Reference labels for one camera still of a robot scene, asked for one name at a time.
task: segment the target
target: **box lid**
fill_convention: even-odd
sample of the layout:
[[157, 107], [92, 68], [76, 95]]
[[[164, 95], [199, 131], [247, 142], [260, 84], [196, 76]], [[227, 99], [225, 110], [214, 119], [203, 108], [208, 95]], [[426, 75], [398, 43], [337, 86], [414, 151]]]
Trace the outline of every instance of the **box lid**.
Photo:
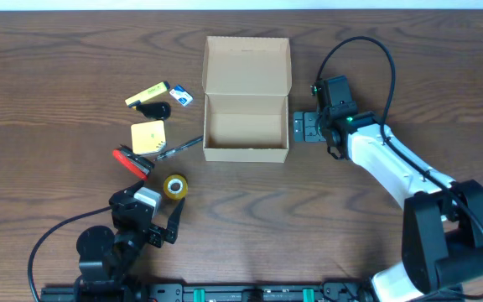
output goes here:
[[209, 95], [286, 96], [291, 70], [288, 39], [207, 37], [202, 86]]

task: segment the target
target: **red object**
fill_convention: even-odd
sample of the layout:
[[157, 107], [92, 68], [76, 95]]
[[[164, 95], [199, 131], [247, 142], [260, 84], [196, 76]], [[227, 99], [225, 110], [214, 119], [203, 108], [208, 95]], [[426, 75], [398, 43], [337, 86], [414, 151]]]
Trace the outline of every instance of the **red object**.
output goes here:
[[121, 164], [123, 164], [126, 169], [129, 169], [132, 173], [134, 173], [138, 178], [141, 180], [147, 180], [148, 176], [144, 174], [135, 164], [132, 163], [130, 159], [128, 159], [122, 152], [118, 149], [113, 150], [113, 156], [117, 159]]

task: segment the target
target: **yellow highlighter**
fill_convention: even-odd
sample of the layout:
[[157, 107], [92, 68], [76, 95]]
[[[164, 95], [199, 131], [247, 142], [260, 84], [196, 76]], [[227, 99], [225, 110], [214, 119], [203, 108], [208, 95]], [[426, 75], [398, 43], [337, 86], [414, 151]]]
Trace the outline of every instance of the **yellow highlighter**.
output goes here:
[[166, 91], [169, 90], [169, 83], [167, 81], [163, 81], [159, 84], [156, 84], [147, 90], [141, 91], [135, 96], [132, 96], [126, 100], [126, 105], [130, 108], [143, 104], [144, 102], [148, 102], [155, 96], [158, 96]]

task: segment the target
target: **eraser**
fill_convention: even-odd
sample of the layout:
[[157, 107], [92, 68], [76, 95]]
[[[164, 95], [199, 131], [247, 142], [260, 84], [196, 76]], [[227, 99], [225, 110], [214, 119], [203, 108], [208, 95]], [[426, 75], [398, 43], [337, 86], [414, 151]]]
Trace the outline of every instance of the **eraser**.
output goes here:
[[126, 105], [131, 108], [143, 104], [144, 102], [148, 102], [151, 98], [166, 92], [168, 89], [169, 83], [167, 81], [163, 81], [148, 88], [147, 90], [139, 92], [135, 96], [128, 98], [126, 100]]
[[180, 85], [177, 85], [169, 93], [184, 107], [193, 101], [193, 97]]

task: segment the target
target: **black clip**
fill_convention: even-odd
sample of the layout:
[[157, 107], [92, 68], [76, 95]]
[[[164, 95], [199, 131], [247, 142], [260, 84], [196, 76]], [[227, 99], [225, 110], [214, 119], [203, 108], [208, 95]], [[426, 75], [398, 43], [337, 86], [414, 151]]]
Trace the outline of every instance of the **black clip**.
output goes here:
[[171, 116], [171, 106], [167, 102], [137, 105], [135, 109], [150, 119], [166, 120]]
[[340, 154], [340, 157], [339, 157], [335, 153], [331, 152], [331, 147], [327, 147], [327, 153], [328, 154], [331, 154], [331, 156], [333, 157], [333, 159], [336, 159], [336, 160], [344, 160], [345, 159], [344, 154]]
[[182, 216], [182, 210], [184, 209], [185, 198], [182, 198], [180, 203], [176, 206], [173, 213], [169, 216], [167, 222], [167, 229], [161, 226], [152, 225], [150, 227], [148, 244], [157, 248], [161, 248], [164, 241], [174, 244], [178, 238], [178, 226], [180, 224], [180, 217]]

